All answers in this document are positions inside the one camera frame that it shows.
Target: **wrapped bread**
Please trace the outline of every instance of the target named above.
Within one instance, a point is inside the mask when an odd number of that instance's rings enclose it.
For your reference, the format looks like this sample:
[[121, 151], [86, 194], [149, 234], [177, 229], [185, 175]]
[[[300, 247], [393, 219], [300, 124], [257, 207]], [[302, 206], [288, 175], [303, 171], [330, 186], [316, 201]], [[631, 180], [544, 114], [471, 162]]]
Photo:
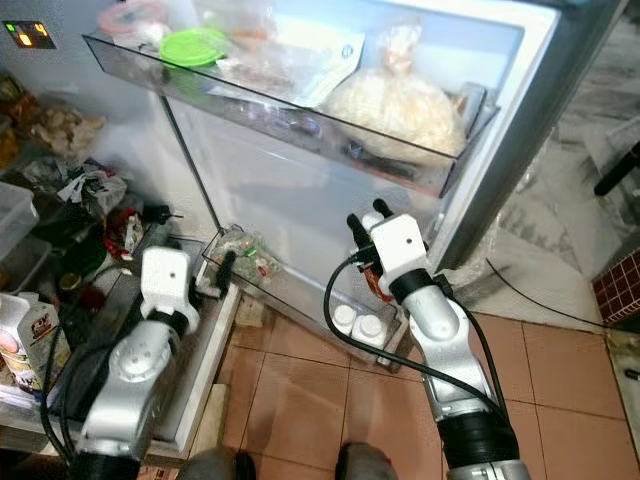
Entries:
[[[410, 72], [412, 51], [422, 29], [417, 24], [393, 27], [382, 38], [382, 68], [356, 72], [328, 98], [331, 116], [406, 142], [457, 156], [465, 146], [462, 118], [435, 84]], [[451, 159], [412, 145], [342, 126], [370, 153], [402, 162], [448, 167]]]

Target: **black wire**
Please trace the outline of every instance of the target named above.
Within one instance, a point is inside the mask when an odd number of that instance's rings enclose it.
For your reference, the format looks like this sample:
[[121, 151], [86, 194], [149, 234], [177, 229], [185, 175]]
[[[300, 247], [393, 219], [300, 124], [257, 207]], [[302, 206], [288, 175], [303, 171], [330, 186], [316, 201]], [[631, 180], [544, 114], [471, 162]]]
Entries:
[[502, 280], [502, 281], [504, 282], [504, 284], [505, 284], [507, 287], [509, 287], [511, 290], [513, 290], [514, 292], [516, 292], [516, 293], [517, 293], [518, 295], [520, 295], [521, 297], [526, 298], [526, 299], [527, 299], [527, 300], [529, 300], [531, 303], [535, 303], [535, 304], [536, 304], [536, 305], [538, 305], [539, 307], [542, 307], [542, 308], [544, 308], [544, 309], [546, 309], [546, 310], [549, 310], [550, 312], [554, 312], [554, 313], [557, 313], [558, 315], [563, 315], [563, 316], [565, 316], [565, 317], [572, 318], [572, 319], [574, 319], [574, 320], [577, 320], [577, 321], [582, 322], [582, 323], [586, 323], [586, 324], [588, 324], [588, 325], [593, 325], [593, 326], [595, 326], [595, 327], [604, 328], [605, 330], [620, 330], [620, 331], [623, 331], [621, 328], [608, 327], [608, 326], [606, 326], [606, 325], [602, 325], [602, 324], [600, 324], [600, 323], [591, 322], [591, 321], [589, 321], [589, 320], [585, 320], [584, 318], [576, 317], [576, 316], [571, 315], [571, 314], [569, 314], [569, 313], [561, 312], [560, 310], [556, 310], [556, 309], [555, 309], [555, 308], [553, 308], [553, 307], [549, 307], [549, 306], [547, 306], [547, 305], [545, 305], [545, 304], [543, 304], [543, 303], [538, 302], [537, 300], [534, 300], [533, 298], [531, 298], [531, 297], [530, 297], [530, 296], [528, 296], [527, 294], [522, 293], [520, 290], [518, 290], [516, 287], [514, 287], [511, 283], [509, 283], [509, 281], [508, 281], [506, 278], [504, 278], [504, 277], [502, 276], [502, 274], [501, 274], [501, 273], [496, 269], [496, 267], [494, 267], [494, 266], [493, 266], [493, 264], [491, 263], [491, 261], [490, 261], [488, 258], [485, 258], [485, 260], [487, 261], [487, 263], [488, 263], [488, 264], [489, 264], [489, 266], [491, 267], [491, 270], [493, 270], [493, 273], [495, 273], [495, 274], [497, 275], [497, 277], [498, 277], [500, 280]]
[[489, 373], [491, 375], [491, 380], [493, 382], [493, 388], [496, 391], [496, 397], [498, 398], [498, 403], [502, 407], [504, 414], [507, 418], [509, 418], [509, 412], [507, 410], [507, 402], [504, 398], [504, 394], [502, 393], [502, 385], [500, 384], [500, 378], [498, 377], [498, 370], [496, 369], [496, 364], [493, 361], [493, 355], [491, 354], [491, 349], [489, 348], [489, 342], [487, 342], [487, 338], [484, 336], [484, 332], [482, 331], [482, 327], [476, 320], [476, 317], [471, 313], [467, 307], [459, 303], [453, 295], [451, 295], [451, 300], [456, 303], [462, 311], [465, 313], [471, 325], [473, 325], [474, 330], [478, 334], [478, 338], [480, 339], [480, 344], [482, 345], [482, 351], [484, 352], [484, 356], [487, 359], [487, 365], [489, 367]]
[[60, 334], [62, 332], [62, 324], [58, 324], [58, 328], [53, 335], [53, 339], [51, 340], [51, 348], [49, 349], [49, 357], [47, 358], [47, 368], [44, 372], [44, 384], [42, 385], [42, 399], [40, 401], [40, 421], [42, 422], [42, 427], [44, 428], [44, 433], [47, 435], [47, 438], [53, 445], [53, 448], [56, 450], [60, 458], [62, 458], [67, 465], [71, 463], [72, 456], [65, 449], [64, 445], [60, 443], [56, 433], [53, 431], [53, 427], [51, 426], [51, 422], [49, 421], [49, 408], [47, 406], [47, 395], [49, 390], [49, 382], [51, 381], [51, 367], [53, 365], [53, 359], [56, 353], [56, 345], [58, 344], [58, 339], [60, 338]]
[[99, 353], [103, 350], [111, 350], [116, 345], [116, 342], [110, 342], [105, 345], [98, 345], [90, 350], [83, 352], [80, 356], [75, 356], [68, 368], [68, 376], [66, 378], [66, 383], [62, 389], [60, 394], [60, 418], [58, 422], [60, 424], [60, 431], [62, 432], [62, 440], [64, 441], [64, 446], [67, 452], [70, 452], [73, 455], [74, 446], [73, 440], [71, 439], [71, 433], [69, 432], [69, 421], [67, 416], [67, 398], [69, 398], [69, 391], [71, 390], [71, 383], [73, 382], [73, 377], [76, 373], [77, 368], [89, 357]]
[[454, 387], [464, 390], [465, 392], [481, 400], [493, 413], [498, 415], [498, 417], [503, 420], [506, 426], [511, 428], [511, 423], [509, 422], [509, 418], [506, 412], [503, 411], [502, 407], [498, 405], [496, 402], [494, 402], [493, 400], [491, 400], [487, 395], [485, 395], [483, 392], [481, 392], [477, 388], [474, 388], [471, 385], [461, 380], [458, 380], [455, 377], [452, 377], [451, 375], [447, 375], [444, 372], [440, 372], [439, 370], [435, 370], [433, 368], [427, 367], [426, 365], [423, 365], [420, 363], [412, 362], [411, 360], [408, 360], [404, 357], [400, 357], [393, 353], [385, 352], [384, 350], [380, 350], [379, 348], [375, 348], [375, 347], [372, 347], [371, 345], [367, 345], [366, 343], [354, 340], [353, 338], [349, 337], [348, 335], [345, 335], [344, 333], [342, 333], [340, 330], [336, 328], [336, 326], [333, 323], [333, 319], [331, 318], [331, 311], [329, 309], [329, 302], [331, 300], [331, 291], [333, 290], [333, 285], [335, 284], [336, 279], [338, 278], [342, 270], [344, 270], [346, 267], [348, 267], [349, 265], [357, 261], [358, 261], [357, 255], [352, 255], [346, 260], [344, 260], [338, 266], [338, 268], [336, 268], [335, 271], [331, 274], [331, 277], [327, 282], [327, 287], [324, 291], [323, 312], [324, 312], [325, 322], [327, 323], [329, 330], [331, 330], [331, 332], [343, 342], [348, 343], [349, 345], [352, 345], [356, 348], [359, 348], [360, 350], [364, 350], [365, 352], [370, 353], [372, 355], [386, 358], [387, 360], [391, 360], [392, 362], [399, 363], [400, 365], [404, 365], [405, 367], [412, 368], [414, 370], [421, 372], [424, 375], [437, 378], [438, 380], [449, 383]]
[[[89, 280], [84, 282], [81, 288], [84, 288], [88, 285], [94, 283], [98, 278], [102, 277], [108, 272], [113, 270], [120, 269], [124, 270], [121, 265], [109, 265], [108, 267], [103, 268], [99, 272], [96, 272]], [[80, 297], [78, 297], [71, 305], [69, 309], [69, 315], [73, 314], [80, 302]], [[58, 453], [60, 458], [62, 458], [67, 465], [71, 463], [73, 459], [73, 451], [68, 451], [65, 446], [60, 442], [58, 436], [56, 435], [53, 427], [51, 426], [51, 420], [49, 419], [49, 406], [47, 405], [47, 397], [49, 395], [49, 383], [51, 383], [51, 369], [53, 368], [53, 360], [55, 357], [56, 347], [58, 345], [58, 340], [60, 339], [60, 334], [62, 333], [62, 322], [58, 324], [58, 328], [53, 335], [53, 339], [51, 340], [51, 347], [49, 348], [49, 356], [47, 358], [47, 366], [44, 372], [44, 385], [42, 385], [42, 400], [40, 402], [40, 421], [42, 422], [42, 428], [44, 429], [44, 433], [53, 445], [53, 448]]]

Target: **marble floor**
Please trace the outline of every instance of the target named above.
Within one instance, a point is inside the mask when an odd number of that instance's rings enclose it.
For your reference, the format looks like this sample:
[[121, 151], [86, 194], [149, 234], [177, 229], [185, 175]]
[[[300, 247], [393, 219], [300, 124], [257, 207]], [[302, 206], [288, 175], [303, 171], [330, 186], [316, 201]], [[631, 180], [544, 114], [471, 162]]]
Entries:
[[601, 323], [590, 280], [640, 245], [640, 170], [606, 197], [593, 187], [640, 139], [640, 27], [623, 17], [481, 246], [482, 274], [459, 298], [478, 311], [597, 331], [539, 307], [501, 282], [487, 256], [537, 301]]

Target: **white bottle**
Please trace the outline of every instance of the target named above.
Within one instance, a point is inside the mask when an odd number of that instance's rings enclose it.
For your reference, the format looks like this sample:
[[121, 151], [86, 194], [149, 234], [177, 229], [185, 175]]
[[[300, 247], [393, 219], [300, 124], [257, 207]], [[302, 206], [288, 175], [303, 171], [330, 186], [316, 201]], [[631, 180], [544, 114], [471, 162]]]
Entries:
[[333, 323], [345, 335], [351, 334], [356, 321], [356, 311], [349, 305], [339, 305], [333, 312]]
[[351, 337], [372, 347], [383, 348], [387, 326], [375, 315], [362, 315], [356, 318]]

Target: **refrigerator control panel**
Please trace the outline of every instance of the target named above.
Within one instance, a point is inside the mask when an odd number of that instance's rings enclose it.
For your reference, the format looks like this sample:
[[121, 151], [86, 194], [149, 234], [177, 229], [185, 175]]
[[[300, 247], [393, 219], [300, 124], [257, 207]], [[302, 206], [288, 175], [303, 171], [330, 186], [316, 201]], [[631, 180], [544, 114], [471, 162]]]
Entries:
[[32, 21], [5, 21], [5, 28], [20, 48], [41, 48], [54, 49], [56, 44], [53, 43], [49, 31], [42, 22]]

